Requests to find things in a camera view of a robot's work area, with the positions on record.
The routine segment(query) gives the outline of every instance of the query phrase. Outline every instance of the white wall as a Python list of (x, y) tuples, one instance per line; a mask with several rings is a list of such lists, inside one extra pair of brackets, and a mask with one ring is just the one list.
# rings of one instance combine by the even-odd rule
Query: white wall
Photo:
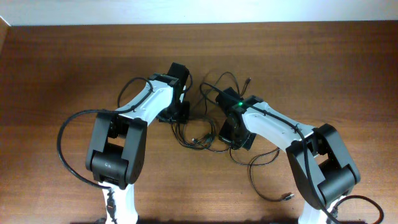
[(12, 26), (398, 19), (398, 0), (0, 0)]

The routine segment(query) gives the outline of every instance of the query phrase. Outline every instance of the wooden table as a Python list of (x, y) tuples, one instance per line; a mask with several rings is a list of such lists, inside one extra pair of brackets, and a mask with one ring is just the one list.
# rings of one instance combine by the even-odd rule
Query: wooden table
[[(202, 80), (214, 82), (230, 71), (241, 86), (252, 78), (246, 96), (257, 95), (305, 124), (332, 124), (361, 172), (353, 194), (373, 198), (386, 223), (396, 222), (398, 23), (294, 22), (11, 27), (0, 56), (0, 223), (86, 223), (103, 217), (101, 191), (63, 168), (55, 149), (58, 129), (76, 111), (115, 109), (125, 82), (166, 73), (172, 62), (193, 74), (195, 86), (187, 95), (192, 103)], [(123, 102), (143, 85), (134, 84)], [(233, 82), (225, 78), (220, 88), (228, 86)], [(210, 109), (221, 125), (222, 112)], [(63, 139), (67, 161), (90, 179), (84, 161), (94, 118), (77, 119)], [(187, 135), (207, 131), (207, 124), (195, 122)], [(248, 161), (273, 148), (258, 137), (252, 150), (234, 156)], [(227, 154), (181, 147), (168, 124), (149, 126), (145, 160), (135, 193), (141, 218), (272, 221), (302, 212), (304, 201), (285, 154), (254, 170), (264, 194), (296, 194), (282, 203), (258, 197), (247, 169)], [(378, 217), (375, 208), (357, 200), (340, 210), (340, 220)]]

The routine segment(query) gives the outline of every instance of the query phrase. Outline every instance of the robotic arm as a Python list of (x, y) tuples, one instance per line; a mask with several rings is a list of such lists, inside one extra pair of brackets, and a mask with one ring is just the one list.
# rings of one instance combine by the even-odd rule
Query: robotic arm
[[(156, 118), (186, 123), (189, 102), (183, 101), (185, 82), (189, 71), (173, 63), (169, 72), (155, 73), (149, 78), (153, 92), (134, 111), (124, 114), (98, 113), (86, 168), (103, 190), (107, 219), (111, 223), (136, 223), (138, 214), (134, 206), (134, 183), (144, 165), (147, 127)], [(118, 108), (123, 111), (141, 101), (149, 91), (149, 84), (128, 104)], [(124, 138), (124, 146), (108, 142), (108, 138)]]
[[(168, 74), (155, 73), (149, 78), (154, 91), (136, 110), (124, 114), (98, 114), (86, 157), (86, 168), (92, 171), (99, 184), (112, 189), (103, 190), (107, 224), (137, 222), (134, 183), (144, 164), (147, 127), (158, 115), (162, 118), (160, 121), (188, 121), (189, 102), (183, 101), (188, 76), (189, 71), (185, 66), (173, 63)], [(141, 93), (118, 110), (125, 110), (142, 100), (148, 89), (147, 84)], [(326, 215), (319, 211), (318, 201), (329, 208), (348, 195), (360, 181), (358, 168), (340, 135), (329, 124), (315, 128), (298, 123), (276, 112), (258, 97), (241, 98), (232, 88), (220, 93), (216, 102), (227, 116), (219, 134), (220, 140), (232, 149), (243, 147), (249, 150), (259, 134), (287, 153), (295, 183), (306, 201), (299, 223), (326, 223)], [(306, 149), (296, 129), (260, 111), (294, 124), (305, 136)], [(125, 138), (124, 147), (109, 143), (108, 138)], [(304, 150), (312, 155), (308, 164), (315, 194), (306, 175)], [(325, 154), (328, 159), (318, 165), (315, 157)]]
[[(326, 223), (327, 216), (320, 210), (321, 205), (318, 202), (325, 208), (331, 208), (361, 180), (358, 168), (333, 126), (324, 124), (314, 128), (296, 122), (273, 110), (258, 97), (242, 99), (232, 88), (219, 93), (216, 102), (227, 116), (219, 135), (221, 141), (238, 146), (235, 149), (243, 146), (249, 150), (256, 134), (259, 134), (287, 153), (295, 183), (306, 201), (299, 223)], [(302, 139), (295, 129), (265, 113), (276, 115), (295, 125), (304, 135), (307, 147), (303, 148)], [(315, 194), (307, 177), (304, 150), (312, 155), (308, 157), (308, 164)], [(315, 158), (325, 154), (328, 159), (318, 165)]]

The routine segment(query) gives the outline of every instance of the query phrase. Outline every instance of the cable connector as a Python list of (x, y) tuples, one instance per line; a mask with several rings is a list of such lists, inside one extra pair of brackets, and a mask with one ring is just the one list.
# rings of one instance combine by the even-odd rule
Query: cable connector
[(213, 139), (212, 135), (213, 134), (211, 134), (211, 133), (208, 133), (205, 135), (204, 138), (206, 139), (206, 141), (205, 141), (206, 143), (210, 142)]
[(247, 84), (249, 84), (249, 83), (250, 83), (250, 81), (251, 81), (251, 78), (249, 77), (249, 78), (247, 78), (247, 79), (246, 79), (246, 81), (244, 81), (244, 84), (246, 84), (246, 85), (247, 85)]
[(116, 222), (115, 216), (116, 216), (116, 204), (113, 199), (113, 191), (112, 189), (109, 189), (108, 193), (108, 199), (106, 200), (106, 211), (109, 213), (109, 216), (112, 218), (112, 222), (114, 224), (118, 224)]
[(199, 140), (197, 140), (197, 139), (195, 139), (195, 138), (193, 138), (192, 141), (193, 141), (193, 143), (195, 143), (195, 144), (198, 144), (198, 145), (200, 145), (200, 146), (206, 147), (205, 145), (202, 144), (201, 141), (199, 141)]
[[(337, 218), (337, 214), (338, 214), (338, 210), (336, 207), (333, 207), (333, 209), (330, 212), (331, 215), (333, 215), (333, 217)], [(326, 220), (326, 224), (335, 224), (330, 218), (328, 218)]]
[(287, 196), (285, 196), (282, 200), (290, 200), (290, 199), (292, 199), (292, 198), (294, 198), (294, 194), (289, 194), (289, 195), (287, 195)]

